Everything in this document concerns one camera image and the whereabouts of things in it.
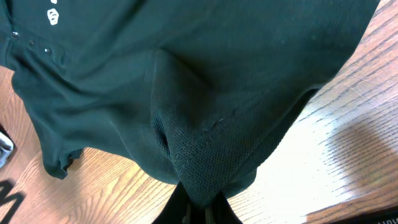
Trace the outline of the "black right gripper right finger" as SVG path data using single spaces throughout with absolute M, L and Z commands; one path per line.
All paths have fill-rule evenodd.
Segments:
M 243 224 L 233 212 L 227 198 L 219 192 L 211 204 L 205 208 L 206 224 Z

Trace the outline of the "black polo shirt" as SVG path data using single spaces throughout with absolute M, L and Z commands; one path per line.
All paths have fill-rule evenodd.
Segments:
M 181 183 L 204 207 L 255 179 L 352 56 L 375 0 L 2 1 L 47 173 L 92 147 Z

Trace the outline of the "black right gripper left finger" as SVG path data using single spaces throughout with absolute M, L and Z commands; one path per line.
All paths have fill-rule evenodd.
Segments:
M 165 204 L 165 207 L 152 224 L 191 224 L 192 205 L 190 198 L 179 182 Z

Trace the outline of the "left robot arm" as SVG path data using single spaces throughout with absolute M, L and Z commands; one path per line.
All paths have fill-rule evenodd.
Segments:
M 12 158 L 15 144 L 10 135 L 1 126 L 1 168 L 3 168 Z

